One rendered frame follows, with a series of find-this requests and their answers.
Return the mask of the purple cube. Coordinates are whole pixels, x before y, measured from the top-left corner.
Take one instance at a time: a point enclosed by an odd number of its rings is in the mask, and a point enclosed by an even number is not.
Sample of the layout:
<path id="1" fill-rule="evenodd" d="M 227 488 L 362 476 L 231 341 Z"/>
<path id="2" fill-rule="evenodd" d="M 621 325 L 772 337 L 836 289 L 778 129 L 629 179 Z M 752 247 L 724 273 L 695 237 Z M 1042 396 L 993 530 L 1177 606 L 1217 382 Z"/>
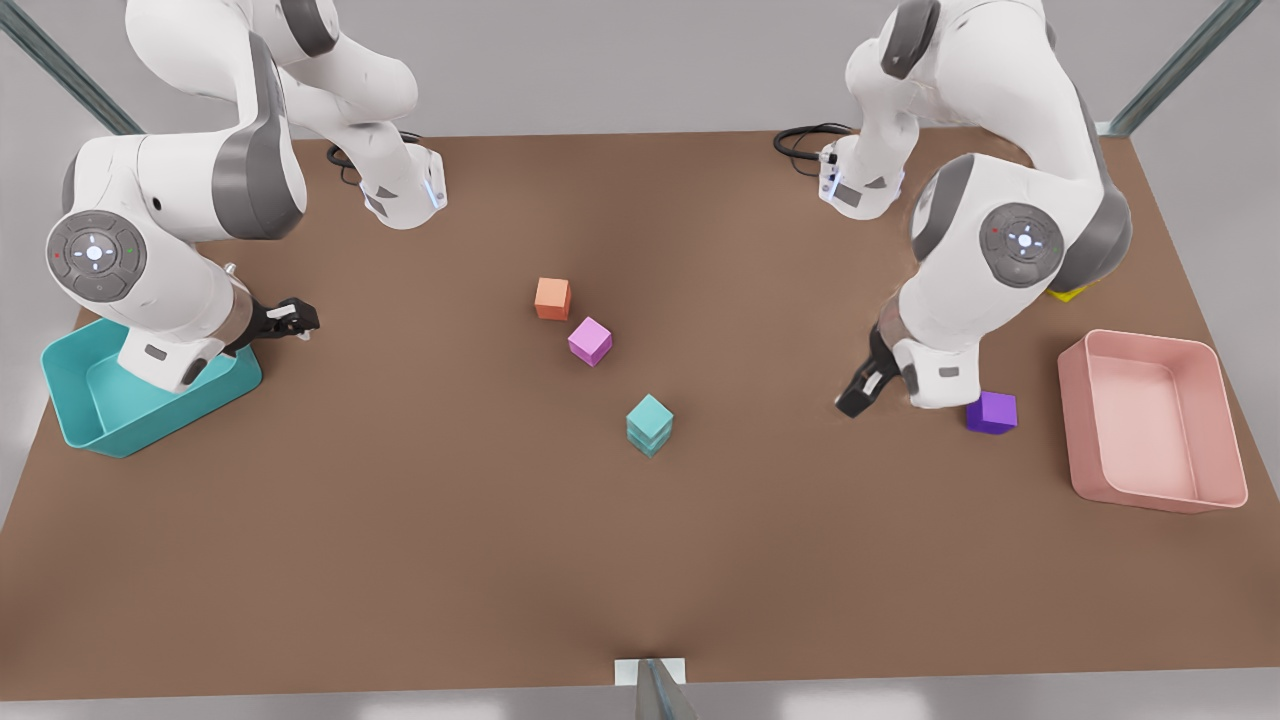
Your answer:
<path id="1" fill-rule="evenodd" d="M 965 427 L 972 432 L 1001 436 L 1018 424 L 1018 400 L 1014 395 L 982 391 L 977 401 L 966 405 Z"/>

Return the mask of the teal plastic bin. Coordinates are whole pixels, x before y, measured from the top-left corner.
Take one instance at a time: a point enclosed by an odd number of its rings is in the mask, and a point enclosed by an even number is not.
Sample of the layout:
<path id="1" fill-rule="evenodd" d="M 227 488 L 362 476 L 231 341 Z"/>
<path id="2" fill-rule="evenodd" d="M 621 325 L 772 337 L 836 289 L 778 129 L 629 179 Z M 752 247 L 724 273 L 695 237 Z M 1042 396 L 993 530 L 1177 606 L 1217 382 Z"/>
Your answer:
<path id="1" fill-rule="evenodd" d="M 122 368 L 127 328 L 97 319 L 51 342 L 41 366 L 65 442 L 127 457 L 247 395 L 262 380 L 252 348 L 219 355 L 188 391 L 174 395 Z"/>

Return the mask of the pink cube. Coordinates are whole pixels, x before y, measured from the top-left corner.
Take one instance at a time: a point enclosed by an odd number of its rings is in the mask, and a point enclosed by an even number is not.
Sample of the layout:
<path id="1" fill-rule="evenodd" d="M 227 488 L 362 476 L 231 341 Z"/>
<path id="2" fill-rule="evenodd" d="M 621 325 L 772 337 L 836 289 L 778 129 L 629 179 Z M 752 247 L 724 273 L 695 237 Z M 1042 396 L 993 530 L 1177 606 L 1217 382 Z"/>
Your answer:
<path id="1" fill-rule="evenodd" d="M 586 316 L 568 337 L 570 351 L 595 366 L 613 347 L 613 334 L 595 319 Z"/>

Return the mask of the pink plastic bin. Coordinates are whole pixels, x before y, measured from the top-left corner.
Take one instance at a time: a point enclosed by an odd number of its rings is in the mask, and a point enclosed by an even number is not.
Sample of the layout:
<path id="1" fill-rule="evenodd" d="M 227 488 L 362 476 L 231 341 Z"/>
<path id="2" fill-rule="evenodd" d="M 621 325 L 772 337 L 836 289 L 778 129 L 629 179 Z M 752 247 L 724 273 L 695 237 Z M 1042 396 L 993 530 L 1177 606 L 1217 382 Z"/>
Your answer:
<path id="1" fill-rule="evenodd" d="M 1208 345 L 1094 329 L 1057 366 L 1080 497 L 1185 514 L 1245 505 L 1228 392 Z"/>

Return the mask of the silver frame post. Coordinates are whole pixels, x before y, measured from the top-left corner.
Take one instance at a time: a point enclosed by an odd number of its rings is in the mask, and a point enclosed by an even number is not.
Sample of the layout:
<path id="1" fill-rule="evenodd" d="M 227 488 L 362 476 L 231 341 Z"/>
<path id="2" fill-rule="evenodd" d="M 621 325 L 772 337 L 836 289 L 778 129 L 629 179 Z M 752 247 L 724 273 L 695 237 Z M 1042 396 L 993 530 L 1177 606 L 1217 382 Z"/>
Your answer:
<path id="1" fill-rule="evenodd" d="M 699 720 L 662 659 L 637 661 L 635 720 Z"/>
<path id="2" fill-rule="evenodd" d="M 1222 0 L 1146 85 L 1107 120 L 1110 138 L 1130 137 L 1263 0 Z"/>
<path id="3" fill-rule="evenodd" d="M 14 0 L 0 0 L 0 29 L 104 128 L 114 135 L 145 132 Z"/>

